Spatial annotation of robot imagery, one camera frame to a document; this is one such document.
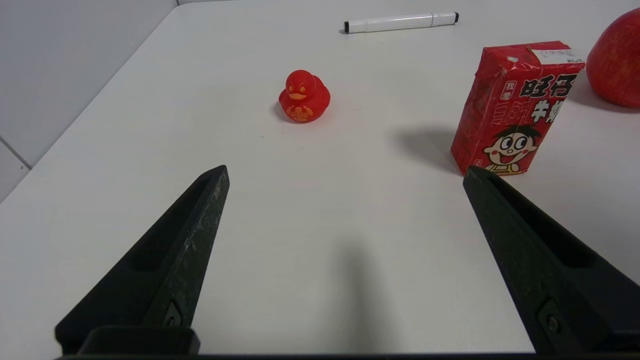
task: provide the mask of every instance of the red milk carton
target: red milk carton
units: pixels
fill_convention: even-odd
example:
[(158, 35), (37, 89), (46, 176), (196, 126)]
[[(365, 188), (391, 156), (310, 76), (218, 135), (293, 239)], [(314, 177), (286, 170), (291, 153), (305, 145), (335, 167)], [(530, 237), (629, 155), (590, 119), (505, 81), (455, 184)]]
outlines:
[(451, 145), (462, 174), (526, 172), (583, 67), (560, 41), (485, 47)]

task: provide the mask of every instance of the white wall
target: white wall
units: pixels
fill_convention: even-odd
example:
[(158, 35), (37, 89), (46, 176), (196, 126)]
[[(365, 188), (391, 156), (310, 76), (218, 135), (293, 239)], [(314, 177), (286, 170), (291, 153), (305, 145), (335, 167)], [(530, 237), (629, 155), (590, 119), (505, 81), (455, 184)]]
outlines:
[(178, 0), (180, 5), (188, 3), (205, 3), (207, 1), (231, 1), (231, 0)]
[(29, 169), (0, 142), (0, 202), (28, 172)]
[(0, 0), (0, 136), (35, 165), (176, 0)]

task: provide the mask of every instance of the carton label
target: carton label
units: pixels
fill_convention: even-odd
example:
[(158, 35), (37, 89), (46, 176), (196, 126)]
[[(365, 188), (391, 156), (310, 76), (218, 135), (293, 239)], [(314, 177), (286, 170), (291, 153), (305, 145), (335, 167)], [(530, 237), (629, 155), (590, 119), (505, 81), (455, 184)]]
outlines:
[(531, 49), (531, 52), (536, 55), (541, 65), (551, 64), (569, 64), (569, 63), (584, 63), (584, 60), (573, 53), (571, 49), (565, 50), (535, 50)]

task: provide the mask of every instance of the duck beak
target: duck beak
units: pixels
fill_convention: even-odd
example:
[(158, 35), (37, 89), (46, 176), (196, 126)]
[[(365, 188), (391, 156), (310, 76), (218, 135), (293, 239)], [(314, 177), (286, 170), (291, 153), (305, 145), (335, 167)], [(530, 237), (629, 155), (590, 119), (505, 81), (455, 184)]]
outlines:
[(302, 99), (306, 98), (307, 96), (295, 93), (295, 94), (289, 94), (289, 97), (291, 99), (294, 99), (294, 100), (302, 100)]

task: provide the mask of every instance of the cartoon boy face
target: cartoon boy face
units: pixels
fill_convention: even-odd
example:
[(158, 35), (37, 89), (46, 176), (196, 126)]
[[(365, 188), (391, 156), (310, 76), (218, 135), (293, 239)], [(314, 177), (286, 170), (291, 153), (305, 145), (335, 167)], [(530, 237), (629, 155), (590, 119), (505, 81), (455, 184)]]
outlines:
[(530, 125), (512, 125), (496, 134), (497, 140), (484, 152), (495, 165), (511, 165), (538, 148), (536, 137), (539, 136), (540, 133)]

